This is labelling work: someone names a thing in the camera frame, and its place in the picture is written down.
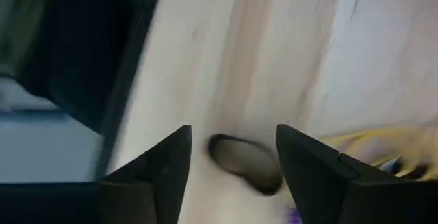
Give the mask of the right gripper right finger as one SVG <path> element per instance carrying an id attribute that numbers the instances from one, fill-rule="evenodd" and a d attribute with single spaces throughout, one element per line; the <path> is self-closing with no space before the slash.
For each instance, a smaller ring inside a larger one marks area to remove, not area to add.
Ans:
<path id="1" fill-rule="evenodd" d="M 371 224 L 360 185 L 400 181 L 289 125 L 276 127 L 276 147 L 304 224 Z"/>

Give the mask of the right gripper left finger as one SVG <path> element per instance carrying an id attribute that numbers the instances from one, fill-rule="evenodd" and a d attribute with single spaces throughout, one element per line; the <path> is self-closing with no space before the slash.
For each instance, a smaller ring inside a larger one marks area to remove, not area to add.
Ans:
<path id="1" fill-rule="evenodd" d="M 190 170 L 184 125 L 99 182 L 101 224 L 177 224 Z"/>

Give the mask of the blue-violet coil wristband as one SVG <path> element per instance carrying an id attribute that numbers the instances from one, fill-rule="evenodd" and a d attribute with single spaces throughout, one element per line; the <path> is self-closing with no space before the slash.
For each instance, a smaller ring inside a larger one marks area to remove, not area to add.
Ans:
<path id="1" fill-rule="evenodd" d="M 286 209 L 286 224 L 302 224 L 301 215 L 296 206 L 287 206 Z"/>

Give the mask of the wide black elastic band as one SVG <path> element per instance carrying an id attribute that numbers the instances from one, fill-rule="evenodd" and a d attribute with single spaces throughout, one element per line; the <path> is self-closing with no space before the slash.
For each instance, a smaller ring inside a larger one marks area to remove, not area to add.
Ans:
<path id="1" fill-rule="evenodd" d="M 207 151 L 211 160 L 223 171 L 245 181 L 264 196 L 275 195 L 283 176 L 277 155 L 267 146 L 226 134 L 209 138 Z"/>

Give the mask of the yellow cable bundle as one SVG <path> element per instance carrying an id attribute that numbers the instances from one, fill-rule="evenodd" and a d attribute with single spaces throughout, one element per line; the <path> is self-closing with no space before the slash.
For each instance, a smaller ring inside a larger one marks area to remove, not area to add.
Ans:
<path id="1" fill-rule="evenodd" d="M 438 123 L 380 127 L 320 140 L 398 178 L 438 180 Z"/>

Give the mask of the black aluminium table frame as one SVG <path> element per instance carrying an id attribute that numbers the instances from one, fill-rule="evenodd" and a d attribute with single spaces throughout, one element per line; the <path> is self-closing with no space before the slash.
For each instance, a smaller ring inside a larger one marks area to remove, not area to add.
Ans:
<path id="1" fill-rule="evenodd" d="M 106 174 L 157 0 L 11 0 L 0 75 L 101 136 Z"/>

